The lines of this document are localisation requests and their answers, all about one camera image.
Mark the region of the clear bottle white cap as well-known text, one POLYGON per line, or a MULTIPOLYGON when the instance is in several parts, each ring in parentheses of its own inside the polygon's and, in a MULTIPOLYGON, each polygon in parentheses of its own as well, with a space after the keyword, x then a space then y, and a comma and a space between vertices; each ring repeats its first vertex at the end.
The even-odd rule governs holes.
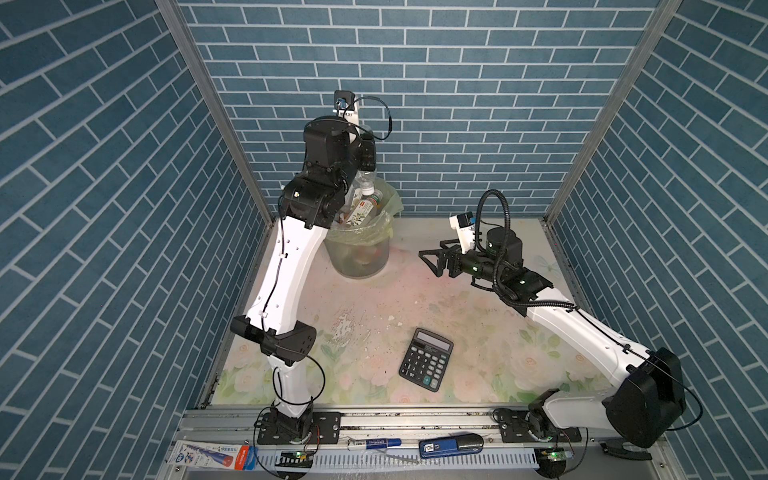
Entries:
POLYGON ((376 189, 375 180, 376 173, 374 171, 358 171, 353 181, 353 197, 379 196, 380 192, 376 189))

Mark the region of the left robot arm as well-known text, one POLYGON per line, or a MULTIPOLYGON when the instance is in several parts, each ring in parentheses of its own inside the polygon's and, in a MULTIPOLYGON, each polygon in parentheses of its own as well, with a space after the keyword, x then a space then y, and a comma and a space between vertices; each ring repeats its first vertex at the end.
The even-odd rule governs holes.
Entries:
POLYGON ((276 408, 285 419, 300 418, 316 399, 309 392, 305 364, 316 331, 298 318, 311 264, 356 174, 376 167, 374 135, 360 126, 356 113, 311 120, 303 138, 303 167, 278 199, 275 245, 263 282, 252 305, 231 323, 236 335, 258 344, 267 357, 276 408))

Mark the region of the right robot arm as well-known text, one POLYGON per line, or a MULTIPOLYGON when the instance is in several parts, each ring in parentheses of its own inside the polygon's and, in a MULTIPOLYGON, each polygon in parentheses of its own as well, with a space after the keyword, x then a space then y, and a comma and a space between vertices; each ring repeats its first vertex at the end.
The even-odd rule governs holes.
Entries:
POLYGON ((528 406, 531 434, 547 440, 561 430, 612 431, 641 448, 652 446, 685 412, 679 358, 666 348, 650 350, 603 325, 554 284, 525 267, 522 242, 504 227, 489 231, 478 248, 470 227, 419 258, 437 277, 468 274, 473 286, 491 291, 529 320, 556 334, 596 367, 609 387, 587 393, 552 388, 528 406))

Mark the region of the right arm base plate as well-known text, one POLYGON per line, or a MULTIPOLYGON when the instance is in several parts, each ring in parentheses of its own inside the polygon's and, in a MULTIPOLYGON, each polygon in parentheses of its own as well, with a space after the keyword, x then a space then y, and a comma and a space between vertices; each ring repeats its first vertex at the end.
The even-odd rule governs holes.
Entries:
POLYGON ((558 443, 576 444, 583 440, 578 428, 557 429, 542 416, 529 410, 495 408, 491 419, 499 427, 503 443, 558 443))

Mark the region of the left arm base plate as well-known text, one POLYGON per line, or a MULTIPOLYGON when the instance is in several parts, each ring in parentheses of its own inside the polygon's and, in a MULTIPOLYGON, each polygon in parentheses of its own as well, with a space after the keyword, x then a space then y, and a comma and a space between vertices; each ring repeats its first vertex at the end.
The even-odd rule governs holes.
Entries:
POLYGON ((338 411, 312 411, 307 409, 299 417, 289 417, 277 408, 260 416, 256 423, 258 445, 287 445, 338 443, 342 414, 338 411))

